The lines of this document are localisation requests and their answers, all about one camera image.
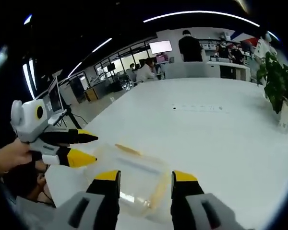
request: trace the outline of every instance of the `dark ceiling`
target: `dark ceiling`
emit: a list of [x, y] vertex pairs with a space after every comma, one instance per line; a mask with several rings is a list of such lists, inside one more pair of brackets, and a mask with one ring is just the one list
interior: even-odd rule
[[[66, 77], [82, 60], [79, 69], [93, 65], [118, 49], [138, 40], [155, 35], [157, 31], [182, 27], [220, 27], [256, 35], [258, 28], [242, 20], [213, 14], [175, 15], [143, 23], [143, 20], [165, 13], [209, 10], [234, 14], [271, 28], [273, 18], [265, 18], [260, 10], [248, 2], [251, 14], [247, 14], [235, 0], [206, 0], [192, 3], [126, 3], [99, 1], [64, 5], [37, 5], [28, 12], [11, 11], [1, 25], [0, 42], [12, 45], [14, 53], [23, 61], [36, 59], [36, 77], [53, 74], [61, 69]], [[32, 13], [29, 24], [23, 25]], [[111, 42], [91, 54], [91, 51], [108, 38]]]

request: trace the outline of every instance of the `man in black shirt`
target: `man in black shirt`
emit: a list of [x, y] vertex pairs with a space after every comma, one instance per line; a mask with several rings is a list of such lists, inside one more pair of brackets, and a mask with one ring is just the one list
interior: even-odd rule
[[182, 32], [183, 38], [179, 40], [178, 46], [183, 55], [183, 61], [203, 61], [202, 47], [199, 41], [191, 36], [189, 30]]

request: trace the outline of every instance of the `transparent plastic container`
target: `transparent plastic container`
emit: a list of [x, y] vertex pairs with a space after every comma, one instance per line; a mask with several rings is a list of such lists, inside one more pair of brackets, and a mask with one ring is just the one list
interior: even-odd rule
[[164, 162], [121, 145], [102, 145], [93, 155], [97, 162], [87, 166], [84, 172], [89, 182], [106, 171], [121, 172], [121, 212], [154, 222], [171, 221], [171, 173]]

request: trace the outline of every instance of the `potted plant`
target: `potted plant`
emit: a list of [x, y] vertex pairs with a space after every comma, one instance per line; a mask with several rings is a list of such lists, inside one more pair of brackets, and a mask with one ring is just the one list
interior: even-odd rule
[[273, 110], [279, 114], [279, 126], [288, 128], [288, 66], [281, 65], [276, 56], [267, 52], [265, 59], [257, 71], [257, 85], [262, 78], [266, 80], [265, 94], [270, 100]]

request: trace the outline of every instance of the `computer monitor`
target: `computer monitor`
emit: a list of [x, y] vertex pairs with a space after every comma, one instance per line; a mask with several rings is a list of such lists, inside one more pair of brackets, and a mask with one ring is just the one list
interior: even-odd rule
[[149, 46], [150, 49], [152, 50], [152, 54], [172, 51], [171, 42], [169, 41], [152, 42], [149, 43]]
[[107, 69], [108, 69], [108, 72], [112, 71], [112, 70], [115, 70], [115, 64], [112, 63], [110, 65], [107, 66]]
[[63, 112], [63, 105], [59, 91], [58, 79], [55, 77], [48, 88], [51, 109], [54, 113]]

